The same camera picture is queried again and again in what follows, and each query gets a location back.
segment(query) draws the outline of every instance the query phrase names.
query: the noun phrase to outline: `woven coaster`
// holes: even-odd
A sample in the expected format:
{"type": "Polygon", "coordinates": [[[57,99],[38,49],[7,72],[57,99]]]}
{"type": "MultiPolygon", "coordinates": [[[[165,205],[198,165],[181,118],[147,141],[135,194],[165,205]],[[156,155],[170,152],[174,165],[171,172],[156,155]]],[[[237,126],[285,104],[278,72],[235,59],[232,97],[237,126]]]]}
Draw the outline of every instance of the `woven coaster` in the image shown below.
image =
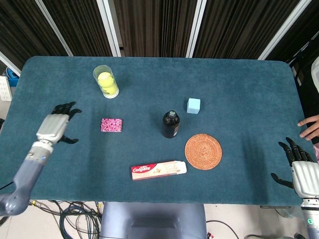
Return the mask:
{"type": "Polygon", "coordinates": [[[187,141],[185,156],[193,167],[209,170],[219,164],[222,150],[218,141],[212,136],[199,133],[187,141]]]}

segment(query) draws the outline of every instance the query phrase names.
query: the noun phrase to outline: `power strip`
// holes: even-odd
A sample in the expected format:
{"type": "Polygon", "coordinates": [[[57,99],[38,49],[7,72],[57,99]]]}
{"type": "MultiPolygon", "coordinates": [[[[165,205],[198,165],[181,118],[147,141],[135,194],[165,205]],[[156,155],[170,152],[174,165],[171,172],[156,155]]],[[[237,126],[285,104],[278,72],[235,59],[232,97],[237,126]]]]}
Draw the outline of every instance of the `power strip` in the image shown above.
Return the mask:
{"type": "Polygon", "coordinates": [[[9,81],[6,76],[0,76],[0,97],[2,101],[12,100],[9,81]]]}

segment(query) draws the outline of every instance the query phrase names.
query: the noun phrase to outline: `light blue cube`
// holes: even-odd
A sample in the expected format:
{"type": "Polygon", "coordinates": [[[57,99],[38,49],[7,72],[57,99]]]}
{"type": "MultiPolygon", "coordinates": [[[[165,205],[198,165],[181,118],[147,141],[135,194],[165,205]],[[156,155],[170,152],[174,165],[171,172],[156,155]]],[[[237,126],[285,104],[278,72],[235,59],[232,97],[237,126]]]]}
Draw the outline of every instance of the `light blue cube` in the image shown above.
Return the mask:
{"type": "Polygon", "coordinates": [[[198,114],[200,109],[200,99],[189,98],[187,102],[187,113],[198,114]]]}

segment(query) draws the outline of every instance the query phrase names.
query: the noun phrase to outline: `small pink case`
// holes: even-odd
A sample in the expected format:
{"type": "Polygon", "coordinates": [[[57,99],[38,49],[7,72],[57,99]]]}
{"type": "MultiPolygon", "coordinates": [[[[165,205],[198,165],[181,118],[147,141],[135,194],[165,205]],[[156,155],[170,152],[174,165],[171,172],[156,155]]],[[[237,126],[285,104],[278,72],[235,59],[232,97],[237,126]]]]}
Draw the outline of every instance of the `small pink case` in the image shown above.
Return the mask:
{"type": "Polygon", "coordinates": [[[101,132],[122,132],[121,119],[102,119],[101,132]]]}

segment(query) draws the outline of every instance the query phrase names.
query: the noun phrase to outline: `glass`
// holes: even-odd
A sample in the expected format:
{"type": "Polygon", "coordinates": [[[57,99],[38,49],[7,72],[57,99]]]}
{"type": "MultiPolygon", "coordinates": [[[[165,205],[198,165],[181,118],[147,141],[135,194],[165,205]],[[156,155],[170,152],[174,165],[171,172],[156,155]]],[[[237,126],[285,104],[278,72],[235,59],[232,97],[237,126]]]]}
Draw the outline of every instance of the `glass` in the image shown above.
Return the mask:
{"type": "Polygon", "coordinates": [[[106,98],[112,99],[119,94],[119,88],[110,67],[97,66],[93,71],[93,76],[106,98]]]}

